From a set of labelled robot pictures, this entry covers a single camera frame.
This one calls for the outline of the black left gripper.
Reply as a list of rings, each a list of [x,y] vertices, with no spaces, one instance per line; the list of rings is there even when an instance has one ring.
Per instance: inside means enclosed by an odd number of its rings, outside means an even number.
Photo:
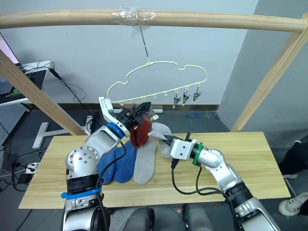
[[[150,118],[150,108],[151,102],[143,102],[131,111],[125,108],[119,113],[117,120],[121,122],[128,131],[136,130],[141,126],[142,120]]]

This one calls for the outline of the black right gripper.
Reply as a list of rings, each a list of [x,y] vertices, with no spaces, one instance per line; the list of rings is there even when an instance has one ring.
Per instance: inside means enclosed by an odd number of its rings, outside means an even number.
[[[163,143],[165,143],[168,146],[171,146],[172,142],[174,140],[178,140],[179,138],[173,135],[158,134],[157,139],[162,140]]]

